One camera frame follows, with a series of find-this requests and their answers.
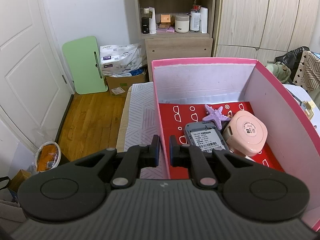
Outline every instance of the white door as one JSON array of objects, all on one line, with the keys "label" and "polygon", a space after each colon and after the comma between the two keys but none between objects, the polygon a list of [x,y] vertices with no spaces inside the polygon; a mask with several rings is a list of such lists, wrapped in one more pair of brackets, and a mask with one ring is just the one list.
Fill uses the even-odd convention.
[{"label": "white door", "polygon": [[218,45],[216,57],[238,57],[238,58],[253,58],[257,57],[256,48],[241,47],[241,46],[224,46]]},{"label": "white door", "polygon": [[0,106],[39,147],[38,131],[55,138],[70,96],[37,0],[0,0]]},{"label": "white door", "polygon": [[218,45],[259,47],[269,0],[222,0]]},{"label": "white door", "polygon": [[317,18],[318,4],[319,0],[300,0],[289,51],[309,46]]},{"label": "white door", "polygon": [[260,48],[286,51],[292,37],[299,0],[270,0]]},{"label": "white door", "polygon": [[274,61],[275,57],[282,56],[286,53],[286,51],[259,49],[257,60],[260,61],[264,66],[266,66],[268,64],[268,61]]}]

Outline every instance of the purple starfish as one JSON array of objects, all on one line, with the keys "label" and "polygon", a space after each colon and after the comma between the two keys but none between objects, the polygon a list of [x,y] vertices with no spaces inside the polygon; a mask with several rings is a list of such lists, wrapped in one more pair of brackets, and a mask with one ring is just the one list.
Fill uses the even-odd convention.
[{"label": "purple starfish", "polygon": [[220,106],[218,110],[212,109],[208,105],[204,105],[204,107],[207,110],[207,112],[209,113],[209,115],[204,117],[202,119],[202,121],[204,121],[204,122],[214,121],[214,123],[216,124],[216,126],[219,130],[222,129],[221,121],[230,121],[231,120],[231,118],[221,114],[223,106]]}]

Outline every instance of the pink compact case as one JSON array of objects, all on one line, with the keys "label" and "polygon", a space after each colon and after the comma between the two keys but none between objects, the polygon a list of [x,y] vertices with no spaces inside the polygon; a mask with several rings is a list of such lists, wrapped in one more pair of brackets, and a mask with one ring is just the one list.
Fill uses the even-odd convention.
[{"label": "pink compact case", "polygon": [[268,131],[263,122],[248,111],[238,111],[223,132],[229,149],[255,156],[266,142]]}]

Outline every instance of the red mat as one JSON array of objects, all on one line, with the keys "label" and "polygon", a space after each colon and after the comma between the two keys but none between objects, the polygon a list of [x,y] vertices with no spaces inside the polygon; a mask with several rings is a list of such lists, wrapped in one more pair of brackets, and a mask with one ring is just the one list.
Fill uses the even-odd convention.
[{"label": "red mat", "polygon": [[[209,106],[212,106],[213,109],[218,109],[220,106],[223,106],[222,114],[224,115],[231,114],[233,116],[236,112],[241,110],[246,110],[251,114],[254,114],[249,102],[224,103]],[[180,167],[174,168],[170,165],[169,137],[175,135],[178,143],[187,143],[187,139],[183,132],[184,127],[190,122],[201,122],[202,118],[207,116],[206,110],[204,105],[159,104],[159,108],[165,149],[169,162],[170,177],[171,179],[187,179],[187,169]],[[261,163],[279,171],[284,171],[267,143],[264,145],[261,153],[256,154],[251,158],[257,163]]]}]

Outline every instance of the shelf board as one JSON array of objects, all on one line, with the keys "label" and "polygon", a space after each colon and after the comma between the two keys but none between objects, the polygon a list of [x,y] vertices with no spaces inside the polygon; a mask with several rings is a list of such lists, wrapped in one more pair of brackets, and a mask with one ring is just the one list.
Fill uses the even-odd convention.
[{"label": "shelf board", "polygon": [[152,38],[177,38],[177,37],[210,37],[209,33],[194,33],[194,32],[187,32],[187,33],[163,33],[157,32],[156,34],[141,34],[141,39],[152,39]]}]

